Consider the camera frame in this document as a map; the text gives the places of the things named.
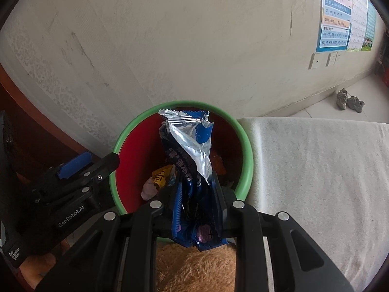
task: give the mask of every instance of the candy wrapper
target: candy wrapper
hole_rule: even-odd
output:
[[[173,239],[200,250],[223,245],[220,221],[211,184],[209,158],[213,123],[209,112],[160,110],[164,121],[159,129],[162,144],[180,172],[173,211]]]
[[[163,188],[168,183],[173,167],[173,164],[169,164],[152,172],[152,183],[154,183],[157,190]]]

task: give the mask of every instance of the light switch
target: light switch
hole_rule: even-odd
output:
[[[328,53],[326,52],[317,52],[312,54],[311,65],[309,69],[325,67],[327,64],[327,59],[328,59]]]
[[[345,53],[346,51],[341,51],[341,52],[338,52],[338,54],[336,55],[336,60],[335,60],[335,63],[338,64],[338,63],[341,63],[342,60],[341,60],[341,57],[343,56],[343,54]]]
[[[337,55],[338,55],[338,52],[330,52],[328,54],[327,67],[335,65]]]

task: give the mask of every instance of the tiled floor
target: tiled floor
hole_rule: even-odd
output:
[[[370,75],[346,90],[349,95],[357,96],[365,102],[362,113],[357,113],[349,108],[340,110],[336,105],[336,94],[333,94],[306,109],[290,115],[290,117],[389,123],[389,89],[378,76]]]

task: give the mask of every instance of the white fabric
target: white fabric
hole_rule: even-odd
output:
[[[239,120],[254,152],[247,202],[284,210],[363,291],[389,252],[389,125],[311,118]]]

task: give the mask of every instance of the green rim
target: green rim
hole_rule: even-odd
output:
[[[243,153],[242,173],[240,175],[238,185],[235,189],[235,195],[238,200],[242,200],[242,201],[246,200],[248,190],[250,189],[252,174],[254,170],[254,158],[252,155],[250,141],[248,140],[248,136],[244,131],[243,127],[238,123],[237,120],[235,120],[231,115],[229,115],[225,111],[213,105],[203,103],[203,102],[198,102],[198,101],[172,101],[172,102],[166,102],[166,103],[159,104],[155,107],[152,107],[151,109],[148,109],[147,111],[144,111],[143,113],[138,115],[135,119],[131,121],[131,123],[127,125],[127,127],[120,134],[116,142],[116,145],[114,147],[114,153],[119,154],[127,136],[143,120],[145,120],[146,118],[148,118],[149,116],[155,113],[158,113],[160,109],[176,109],[178,107],[194,107],[197,109],[202,109],[202,110],[215,113],[220,117],[224,118],[226,121],[228,121],[228,123],[235,130],[240,140],[240,143],[242,145],[242,153]],[[123,203],[120,201],[119,193],[117,192],[115,171],[112,172],[109,176],[109,185],[110,185],[112,197],[114,199],[117,209],[119,210],[119,213],[127,214],[127,211],[123,206]]]

